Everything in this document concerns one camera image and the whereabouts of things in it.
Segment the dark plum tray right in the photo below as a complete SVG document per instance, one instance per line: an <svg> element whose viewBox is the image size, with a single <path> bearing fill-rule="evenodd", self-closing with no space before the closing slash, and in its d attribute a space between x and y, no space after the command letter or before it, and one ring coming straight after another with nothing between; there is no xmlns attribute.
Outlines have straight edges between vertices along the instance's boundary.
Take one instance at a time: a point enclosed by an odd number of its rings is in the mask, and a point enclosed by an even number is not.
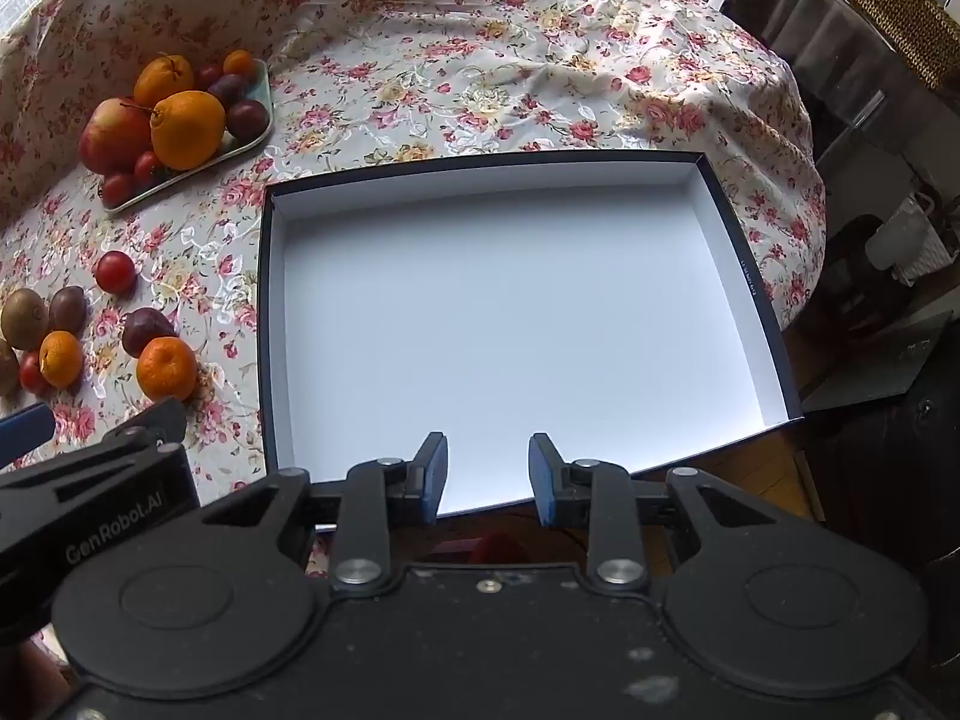
<svg viewBox="0 0 960 720"><path fill-rule="evenodd" d="M226 128L238 142L252 142L270 125L270 112L257 99L241 99L226 111Z"/></svg>

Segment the dark plum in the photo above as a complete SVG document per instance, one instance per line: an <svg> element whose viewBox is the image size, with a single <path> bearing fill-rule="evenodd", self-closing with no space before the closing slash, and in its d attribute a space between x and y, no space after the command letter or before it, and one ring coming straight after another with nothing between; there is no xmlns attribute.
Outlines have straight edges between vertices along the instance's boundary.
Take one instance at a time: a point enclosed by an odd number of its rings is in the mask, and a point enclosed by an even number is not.
<svg viewBox="0 0 960 720"><path fill-rule="evenodd" d="M72 284L53 294L49 304L49 330L62 330L75 337L85 327L86 294L83 288Z"/></svg>
<svg viewBox="0 0 960 720"><path fill-rule="evenodd" d="M164 314L153 307L142 307L125 317L122 348L132 358L138 358L150 341L175 336L176 328Z"/></svg>

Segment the small cherry tomato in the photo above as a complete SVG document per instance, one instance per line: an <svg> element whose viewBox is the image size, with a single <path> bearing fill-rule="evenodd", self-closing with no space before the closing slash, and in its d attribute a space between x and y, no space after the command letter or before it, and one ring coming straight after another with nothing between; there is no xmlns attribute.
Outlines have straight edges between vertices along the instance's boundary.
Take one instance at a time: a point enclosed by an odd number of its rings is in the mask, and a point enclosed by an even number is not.
<svg viewBox="0 0 960 720"><path fill-rule="evenodd" d="M26 351L20 358L20 385L26 392L43 397L49 390L49 383L44 379L39 364L37 351Z"/></svg>

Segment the dark plum tray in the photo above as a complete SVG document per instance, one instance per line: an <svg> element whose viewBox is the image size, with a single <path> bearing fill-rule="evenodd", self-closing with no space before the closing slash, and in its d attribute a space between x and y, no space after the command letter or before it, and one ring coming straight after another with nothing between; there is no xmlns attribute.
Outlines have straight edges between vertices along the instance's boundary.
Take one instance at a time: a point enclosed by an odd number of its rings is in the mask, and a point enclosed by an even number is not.
<svg viewBox="0 0 960 720"><path fill-rule="evenodd" d="M226 73L206 88L206 93L212 94L213 98L217 98L224 109L229 109L245 98L248 86L249 82L245 76L239 75L239 73Z"/></svg>
<svg viewBox="0 0 960 720"><path fill-rule="evenodd" d="M257 99L241 99L226 111L226 128L238 142L252 142L270 125L270 112Z"/></svg>

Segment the cherry tomato tray middle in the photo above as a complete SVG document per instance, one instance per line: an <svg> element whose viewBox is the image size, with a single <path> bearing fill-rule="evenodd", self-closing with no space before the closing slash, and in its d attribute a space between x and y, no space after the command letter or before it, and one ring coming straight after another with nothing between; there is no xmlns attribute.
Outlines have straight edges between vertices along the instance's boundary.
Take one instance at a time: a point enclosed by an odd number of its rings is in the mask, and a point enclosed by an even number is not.
<svg viewBox="0 0 960 720"><path fill-rule="evenodd" d="M138 188L151 188L166 179L166 166L161 163L155 151L145 151L133 166L133 177Z"/></svg>

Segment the brown kiwi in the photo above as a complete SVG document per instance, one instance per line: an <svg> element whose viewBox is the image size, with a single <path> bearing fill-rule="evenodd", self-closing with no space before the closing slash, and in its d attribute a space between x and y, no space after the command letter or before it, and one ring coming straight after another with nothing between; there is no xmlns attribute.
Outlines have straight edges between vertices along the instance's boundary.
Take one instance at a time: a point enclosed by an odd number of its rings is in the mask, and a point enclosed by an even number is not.
<svg viewBox="0 0 960 720"><path fill-rule="evenodd" d="M3 338L14 349L36 351L47 335L48 323L47 305L32 289L16 289L3 302Z"/></svg>
<svg viewBox="0 0 960 720"><path fill-rule="evenodd" d="M20 361L8 341L0 338L0 397L11 397L18 387L20 387Z"/></svg>

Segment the large orange with stem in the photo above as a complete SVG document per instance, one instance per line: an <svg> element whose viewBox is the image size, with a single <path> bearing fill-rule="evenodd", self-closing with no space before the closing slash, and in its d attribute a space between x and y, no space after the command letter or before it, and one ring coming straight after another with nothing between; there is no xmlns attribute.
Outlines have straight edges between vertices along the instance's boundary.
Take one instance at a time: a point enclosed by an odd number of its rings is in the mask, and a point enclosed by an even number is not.
<svg viewBox="0 0 960 720"><path fill-rule="evenodd" d="M223 104L196 89L161 99L149 116L153 151L172 171L192 171L210 161L220 149L225 128Z"/></svg>

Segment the floral tablecloth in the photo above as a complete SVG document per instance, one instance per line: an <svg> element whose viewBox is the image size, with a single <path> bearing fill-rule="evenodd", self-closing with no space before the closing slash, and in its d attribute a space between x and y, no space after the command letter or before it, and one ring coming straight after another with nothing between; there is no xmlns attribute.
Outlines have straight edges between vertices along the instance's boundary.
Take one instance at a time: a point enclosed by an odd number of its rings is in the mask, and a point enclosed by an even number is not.
<svg viewBox="0 0 960 720"><path fill-rule="evenodd" d="M78 160L104 99L151 60L268 67L274 130L254 153L112 218ZM197 351L185 445L213 500L265 470L257 397L263 192L295 177L498 151L706 154L781 323L825 260L827 197L789 67L703 0L41 0L2 36L2 286L86 289L80 387L52 445L139 411L124 306L94 288L111 250Z"/></svg>

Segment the light green tray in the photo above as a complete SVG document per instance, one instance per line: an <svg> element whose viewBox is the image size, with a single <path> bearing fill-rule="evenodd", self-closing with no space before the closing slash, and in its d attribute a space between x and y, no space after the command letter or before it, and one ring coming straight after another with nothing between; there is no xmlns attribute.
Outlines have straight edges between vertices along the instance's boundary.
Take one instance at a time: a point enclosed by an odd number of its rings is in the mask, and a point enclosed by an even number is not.
<svg viewBox="0 0 960 720"><path fill-rule="evenodd" d="M120 215L124 213L124 211L137 206L139 203L151 199L153 195L163 193L168 188L185 182L187 179L190 179L190 177L197 176L197 174L202 174L202 172L208 171L208 169L212 169L212 167L219 166L221 163L226 163L226 161L237 158L241 156L241 154L251 151L251 149L259 148L259 146L265 142L265 138L270 135L272 127L274 126L274 101L272 101L272 90L270 89L270 71L268 71L268 65L265 60L256 59L254 60L254 64L256 64L257 67L256 79L247 85L244 96L239 99L235 107L238 107L241 103L257 103L265 110L263 127L259 132L257 132L256 135L251 135L251 137L236 137L235 131L229 125L225 125L223 138L221 138L218 151L213 154L210 160L206 160L205 163L202 163L200 166L192 167L190 171L172 171L171 167L167 167L166 171L164 171L164 177L160 181L153 182L149 187L142 188L142 190L137 190L137 192L133 193L132 197L125 200L124 203L114 206L114 208L108 208L106 210L108 215Z"/></svg>

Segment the woven wicker basket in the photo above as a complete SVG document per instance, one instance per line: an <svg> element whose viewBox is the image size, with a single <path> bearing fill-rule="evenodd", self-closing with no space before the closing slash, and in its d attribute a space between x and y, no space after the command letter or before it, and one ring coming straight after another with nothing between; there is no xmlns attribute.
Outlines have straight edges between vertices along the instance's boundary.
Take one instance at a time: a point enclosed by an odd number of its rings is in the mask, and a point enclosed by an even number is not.
<svg viewBox="0 0 960 720"><path fill-rule="evenodd" d="M851 0L934 93L958 94L958 23L935 0Z"/></svg>

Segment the cherry tomato tray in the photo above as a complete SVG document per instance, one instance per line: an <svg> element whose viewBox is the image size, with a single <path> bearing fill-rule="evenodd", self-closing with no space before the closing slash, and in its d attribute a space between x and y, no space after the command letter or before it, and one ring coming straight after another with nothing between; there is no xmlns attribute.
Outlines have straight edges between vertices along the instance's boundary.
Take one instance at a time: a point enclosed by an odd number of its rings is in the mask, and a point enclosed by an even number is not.
<svg viewBox="0 0 960 720"><path fill-rule="evenodd" d="M116 172L116 174L104 177L101 188L99 188L101 203L107 210L119 208L119 206L132 199L135 193L137 193L137 179L128 172Z"/></svg>
<svg viewBox="0 0 960 720"><path fill-rule="evenodd" d="M161 163L155 151L145 151L133 166L133 177L138 188L151 188L166 179L166 166Z"/></svg>

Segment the small mandarin orange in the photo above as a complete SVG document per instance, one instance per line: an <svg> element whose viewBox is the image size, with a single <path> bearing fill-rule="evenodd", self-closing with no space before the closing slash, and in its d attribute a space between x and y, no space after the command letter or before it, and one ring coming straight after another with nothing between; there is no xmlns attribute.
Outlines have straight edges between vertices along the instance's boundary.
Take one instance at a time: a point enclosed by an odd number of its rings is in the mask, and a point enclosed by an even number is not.
<svg viewBox="0 0 960 720"><path fill-rule="evenodd" d="M78 338L65 330L47 333L39 348L39 367L50 387L70 387L83 371L83 348Z"/></svg>

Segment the dark plum tray middle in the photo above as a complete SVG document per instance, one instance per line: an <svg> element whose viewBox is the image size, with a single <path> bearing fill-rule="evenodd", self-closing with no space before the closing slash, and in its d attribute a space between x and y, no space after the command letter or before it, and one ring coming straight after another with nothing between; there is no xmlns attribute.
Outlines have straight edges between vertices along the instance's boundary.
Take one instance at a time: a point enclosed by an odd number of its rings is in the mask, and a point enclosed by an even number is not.
<svg viewBox="0 0 960 720"><path fill-rule="evenodd" d="M224 109L229 109L245 98L248 86L249 82L245 76L239 75L239 73L226 73L206 88L206 93L212 94L213 98L217 98Z"/></svg>

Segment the red apple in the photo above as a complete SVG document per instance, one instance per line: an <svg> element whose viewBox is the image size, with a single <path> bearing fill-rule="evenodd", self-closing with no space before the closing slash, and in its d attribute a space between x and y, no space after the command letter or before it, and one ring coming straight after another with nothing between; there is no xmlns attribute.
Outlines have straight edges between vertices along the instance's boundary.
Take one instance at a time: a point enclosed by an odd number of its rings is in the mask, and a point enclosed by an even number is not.
<svg viewBox="0 0 960 720"><path fill-rule="evenodd" d="M82 165L99 176L132 172L140 156L150 149L148 112L128 98L99 103L78 145Z"/></svg>

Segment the dark red fruit tray rear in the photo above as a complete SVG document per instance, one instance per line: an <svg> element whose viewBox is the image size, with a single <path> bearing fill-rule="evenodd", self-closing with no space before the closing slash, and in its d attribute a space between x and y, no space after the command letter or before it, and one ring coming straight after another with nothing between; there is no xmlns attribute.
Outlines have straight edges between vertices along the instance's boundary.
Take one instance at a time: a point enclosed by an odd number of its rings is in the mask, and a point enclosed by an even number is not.
<svg viewBox="0 0 960 720"><path fill-rule="evenodd" d="M197 68L194 73L195 88L205 91L214 85L223 76L223 70L218 64L206 64Z"/></svg>

